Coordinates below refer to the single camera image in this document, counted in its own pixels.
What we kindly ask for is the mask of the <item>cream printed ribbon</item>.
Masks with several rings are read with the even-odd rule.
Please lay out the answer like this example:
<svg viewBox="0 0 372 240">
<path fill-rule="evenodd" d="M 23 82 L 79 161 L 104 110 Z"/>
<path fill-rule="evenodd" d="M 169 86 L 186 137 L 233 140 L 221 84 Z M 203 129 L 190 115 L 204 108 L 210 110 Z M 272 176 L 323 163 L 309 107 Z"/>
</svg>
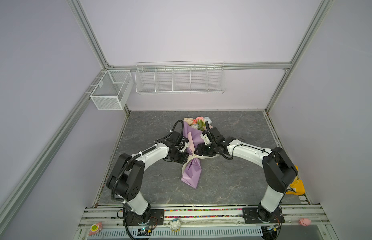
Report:
<svg viewBox="0 0 372 240">
<path fill-rule="evenodd" d="M 214 155 L 212 157 L 209 157 L 209 156 L 200 156 L 200 155 L 189 155 L 188 158 L 187 158 L 187 161 L 183 164 L 183 167 L 182 167 L 182 173 L 181 175 L 184 174 L 185 170 L 186 170 L 186 167 L 187 165 L 193 160 L 193 159 L 213 159 L 213 158 L 216 158 L 220 155 Z"/>
</svg>

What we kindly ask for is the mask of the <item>cream fake rose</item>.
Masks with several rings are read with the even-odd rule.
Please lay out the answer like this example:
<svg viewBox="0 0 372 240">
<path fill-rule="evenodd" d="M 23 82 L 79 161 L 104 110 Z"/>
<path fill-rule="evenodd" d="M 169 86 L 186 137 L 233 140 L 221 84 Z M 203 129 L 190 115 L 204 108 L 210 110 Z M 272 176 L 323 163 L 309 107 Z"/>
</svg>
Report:
<svg viewBox="0 0 372 240">
<path fill-rule="evenodd" d="M 193 118 L 184 118 L 184 122 L 187 123 L 189 126 L 194 125 L 194 119 Z"/>
</svg>

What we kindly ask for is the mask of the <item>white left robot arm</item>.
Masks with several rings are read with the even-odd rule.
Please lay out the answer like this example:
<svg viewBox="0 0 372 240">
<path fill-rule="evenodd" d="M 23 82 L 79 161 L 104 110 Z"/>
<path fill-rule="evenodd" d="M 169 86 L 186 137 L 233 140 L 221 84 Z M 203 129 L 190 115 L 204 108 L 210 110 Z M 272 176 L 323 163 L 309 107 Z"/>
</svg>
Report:
<svg viewBox="0 0 372 240">
<path fill-rule="evenodd" d="M 148 223 L 151 205 L 141 193 L 145 170 L 163 159 L 184 164 L 189 155 L 186 149 L 180 150 L 174 145 L 163 143 L 156 143 L 137 154 L 120 155 L 106 183 L 111 191 L 111 201 L 122 203 L 123 209 L 138 223 Z"/>
</svg>

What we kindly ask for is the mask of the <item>pink purple wrapping paper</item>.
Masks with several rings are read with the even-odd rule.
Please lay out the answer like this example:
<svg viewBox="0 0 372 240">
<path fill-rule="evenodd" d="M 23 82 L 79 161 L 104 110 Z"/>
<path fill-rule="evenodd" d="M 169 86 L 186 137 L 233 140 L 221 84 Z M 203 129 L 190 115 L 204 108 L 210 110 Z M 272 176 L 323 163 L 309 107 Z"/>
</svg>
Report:
<svg viewBox="0 0 372 240">
<path fill-rule="evenodd" d="M 194 129 L 184 122 L 183 136 L 188 140 L 186 151 L 189 155 L 195 154 L 195 150 L 198 144 L 205 143 L 203 132 Z M 182 175 L 181 181 L 190 187 L 196 189 L 199 183 L 199 179 L 202 173 L 200 159 L 193 159 L 186 167 L 184 174 Z"/>
</svg>

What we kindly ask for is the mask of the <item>red pink fake rose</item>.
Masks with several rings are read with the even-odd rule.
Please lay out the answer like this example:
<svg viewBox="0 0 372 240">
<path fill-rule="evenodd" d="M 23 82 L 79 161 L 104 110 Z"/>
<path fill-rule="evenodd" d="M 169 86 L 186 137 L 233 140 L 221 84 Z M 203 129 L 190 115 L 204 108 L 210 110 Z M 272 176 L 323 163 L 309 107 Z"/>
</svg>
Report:
<svg viewBox="0 0 372 240">
<path fill-rule="evenodd" d="M 205 121 L 204 121 L 203 117 L 197 117 L 197 118 L 193 119 L 193 124 L 194 125 L 199 125 L 199 124 L 204 123 L 204 122 Z"/>
</svg>

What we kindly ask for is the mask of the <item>white fake rose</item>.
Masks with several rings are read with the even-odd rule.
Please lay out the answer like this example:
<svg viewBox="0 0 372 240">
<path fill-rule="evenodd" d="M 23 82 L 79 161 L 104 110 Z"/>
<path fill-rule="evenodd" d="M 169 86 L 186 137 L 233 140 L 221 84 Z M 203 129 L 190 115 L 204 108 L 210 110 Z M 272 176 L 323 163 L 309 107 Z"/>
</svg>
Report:
<svg viewBox="0 0 372 240">
<path fill-rule="evenodd" d="M 208 122 L 209 125 L 212 124 L 212 120 L 211 120 L 209 117 L 204 117 L 204 121 L 205 121 L 205 122 Z"/>
</svg>

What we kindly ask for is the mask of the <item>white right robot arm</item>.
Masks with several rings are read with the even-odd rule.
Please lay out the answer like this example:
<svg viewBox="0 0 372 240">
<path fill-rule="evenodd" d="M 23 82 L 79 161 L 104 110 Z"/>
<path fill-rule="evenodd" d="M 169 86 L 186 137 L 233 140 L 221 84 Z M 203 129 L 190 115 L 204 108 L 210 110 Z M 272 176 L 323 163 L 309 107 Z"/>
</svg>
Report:
<svg viewBox="0 0 372 240">
<path fill-rule="evenodd" d="M 260 166 L 268 186 L 256 208 L 243 208 L 243 218 L 246 223 L 282 224 L 285 222 L 280 203 L 290 184 L 298 176 L 298 170 L 284 149 L 261 148 L 228 138 L 219 144 L 199 144 L 195 153 L 200 157 L 212 158 L 217 155 L 228 159 L 238 157 Z"/>
</svg>

